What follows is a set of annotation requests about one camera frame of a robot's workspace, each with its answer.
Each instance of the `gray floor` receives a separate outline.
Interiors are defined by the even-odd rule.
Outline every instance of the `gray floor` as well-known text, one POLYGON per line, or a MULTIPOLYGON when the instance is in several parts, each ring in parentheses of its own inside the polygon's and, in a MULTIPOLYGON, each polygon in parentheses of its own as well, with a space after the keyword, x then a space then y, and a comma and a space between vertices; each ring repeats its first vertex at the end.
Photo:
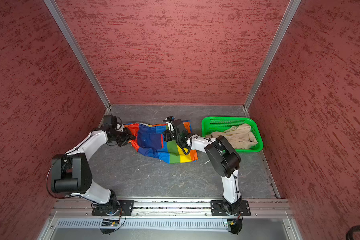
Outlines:
MULTIPOLYGON (((124 123, 160 124, 166 117, 190 120, 192 132, 201 135, 201 121, 208 116, 242 116, 240 106, 114 105, 112 114, 124 123)), ((240 154, 239 187, 244 198, 271 197, 270 185, 259 154, 240 154)), ((198 160, 167 164, 139 154, 130 144, 103 145, 89 165, 98 184, 118 196, 138 197, 221 197, 221 177, 208 157, 198 152, 198 160)))

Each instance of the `aluminum frame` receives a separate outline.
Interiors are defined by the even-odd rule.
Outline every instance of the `aluminum frame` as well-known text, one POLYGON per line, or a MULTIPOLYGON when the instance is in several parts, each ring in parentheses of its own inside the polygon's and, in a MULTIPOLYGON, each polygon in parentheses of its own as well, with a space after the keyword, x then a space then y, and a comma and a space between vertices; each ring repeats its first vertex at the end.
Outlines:
MULTIPOLYGON (((132 214, 127 218, 226 218, 212 216, 212 198, 118 197, 135 200, 132 214)), ((294 218, 288 199, 245 199, 251 216, 243 218, 294 218)), ((92 216, 91 202, 85 199, 57 200, 50 218, 99 218, 92 216)))
POLYGON ((84 69, 85 73, 87 74, 89 80, 91 81, 93 87, 95 88, 97 94, 101 98, 101 101, 104 103, 105 107, 110 107, 110 102, 101 87, 99 81, 96 78, 95 73, 92 71, 91 66, 89 65, 84 53, 82 52, 79 44, 77 43, 75 37, 72 34, 72 31, 69 29, 67 22, 65 21, 64 17, 61 14, 57 3, 54 0, 44 0, 44 3, 47 5, 49 11, 52 14, 52 17, 55 19, 56 23, 58 24, 62 34, 66 38, 67 42, 72 48, 72 51, 79 60, 82 68, 84 69))
MULTIPOLYGON (((244 112, 244 116, 246 118, 250 118, 250 114, 248 112, 248 109, 246 109, 244 107, 244 105, 243 105, 243 112, 244 112)), ((267 162, 267 160, 265 158, 264 152, 261 150, 258 154, 260 155, 261 160, 262 160, 261 163, 262 163, 262 166, 263 166, 263 170, 266 173, 266 175, 268 176, 267 181, 269 182, 269 184, 270 184, 270 186, 272 188, 271 192, 274 193, 275 198, 279 199, 279 198, 281 198, 281 196, 280 196, 280 193, 279 193, 279 191, 278 191, 278 189, 276 187, 276 183, 273 180, 273 176, 272 176, 271 170, 269 169, 269 165, 268 165, 268 162, 267 162)))
MULTIPOLYGON (((227 225, 227 216, 211 215, 211 200, 221 200, 215 198, 186 198, 186 197, 118 197, 118 199, 135 200, 131 216, 126 217, 129 228, 157 228, 153 225, 144 225, 144 222, 220 222, 216 227, 210 225, 185 225, 189 230, 213 230, 224 231, 227 225)), ((294 222, 294 215, 288 203, 288 199, 246 199, 251 208, 251 216, 244 218, 277 218, 282 219, 286 232, 291 240, 301 240, 302 238, 291 238, 298 236, 298 228, 294 222)), ((52 209, 43 231, 38 240, 49 240, 53 236, 55 229, 60 227, 71 228, 99 228, 97 223, 104 217, 92 216, 91 202, 80 198, 59 199, 52 209), (80 221, 92 222, 88 227, 82 226, 80 221)), ((167 229, 181 229, 183 226, 165 226, 167 229)))
POLYGON ((254 84, 248 94, 247 99, 245 100, 244 108, 246 110, 249 109, 249 107, 252 103, 252 100, 253 100, 257 90, 259 89, 259 86, 269 68, 269 65, 272 62, 274 55, 276 54, 277 49, 279 48, 279 45, 285 35, 285 32, 287 31, 288 26, 291 23, 291 20, 294 16, 296 10, 298 9, 300 1, 301 0, 291 0, 287 6, 287 9, 285 10, 284 16, 281 19, 280 25, 276 31, 275 36, 273 37, 273 41, 269 47, 267 55, 265 56, 263 64, 260 67, 259 74, 257 75, 256 79, 254 80, 254 84))

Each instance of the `robotic arm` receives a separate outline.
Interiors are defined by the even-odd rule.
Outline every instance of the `robotic arm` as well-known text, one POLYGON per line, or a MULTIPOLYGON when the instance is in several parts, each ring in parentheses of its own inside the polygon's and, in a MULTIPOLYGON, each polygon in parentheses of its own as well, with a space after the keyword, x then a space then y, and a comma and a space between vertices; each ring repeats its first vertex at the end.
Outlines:
MULTIPOLYGON (((186 155, 192 149, 207 154, 223 182, 222 208, 229 215, 239 213, 242 196, 238 190, 237 175, 241 159, 231 144, 223 136, 207 139, 188 133, 181 119, 175 120, 173 116, 168 117, 164 122, 167 122, 169 127, 163 132, 165 141, 175 140, 186 155)), ((118 146, 124 146, 133 139, 135 137, 127 127, 117 121, 117 117, 104 116, 101 127, 93 130, 70 151, 53 157, 53 164, 48 172, 48 175, 51 175, 52 192, 66 193, 67 197, 79 196, 90 200, 94 203, 97 212, 102 214, 118 214, 121 207, 115 192, 101 187, 92 180, 88 161, 103 144, 116 142, 118 146)))
POLYGON ((237 180, 241 158, 228 140, 224 136, 208 139, 194 133, 188 133, 182 120, 175 120, 173 116, 169 116, 164 122, 168 123, 168 130, 163 132, 165 141, 175 140, 186 155, 192 149, 207 154, 213 168, 221 176, 223 182, 223 209, 229 215, 237 214, 242 202, 237 180))
POLYGON ((115 192, 92 180, 88 161, 103 144, 116 142, 118 146, 123 146, 133 139, 135 137, 129 129, 117 122, 117 117, 104 116, 101 127, 93 130, 70 151, 53 157, 53 164, 48 172, 48 175, 51 175, 52 192, 68 193, 68 197, 79 196, 97 205, 99 212, 107 215, 118 214, 120 205, 115 192))

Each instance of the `red wall panel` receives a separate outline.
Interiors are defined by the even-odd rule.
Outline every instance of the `red wall panel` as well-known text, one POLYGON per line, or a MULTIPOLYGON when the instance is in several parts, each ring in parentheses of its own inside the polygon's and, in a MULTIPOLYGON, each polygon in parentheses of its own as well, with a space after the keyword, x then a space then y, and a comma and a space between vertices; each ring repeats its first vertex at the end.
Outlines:
POLYGON ((57 0, 113 104, 243 104, 288 2, 57 0))
POLYGON ((0 1, 0 239, 34 239, 55 199, 54 154, 97 127, 104 105, 42 0, 0 1))
POLYGON ((306 240, 360 225, 360 1, 302 1, 250 107, 306 240))

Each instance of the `beige cloth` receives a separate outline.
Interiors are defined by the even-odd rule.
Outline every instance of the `beige cloth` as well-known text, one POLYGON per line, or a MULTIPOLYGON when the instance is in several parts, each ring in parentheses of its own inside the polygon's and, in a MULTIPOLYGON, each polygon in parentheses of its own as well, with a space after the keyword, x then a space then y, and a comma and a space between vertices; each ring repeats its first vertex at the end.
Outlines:
POLYGON ((240 126, 231 127, 224 132, 212 132, 208 138, 224 136, 235 149, 250 149, 257 144, 257 140, 251 132, 251 126, 244 123, 240 126))

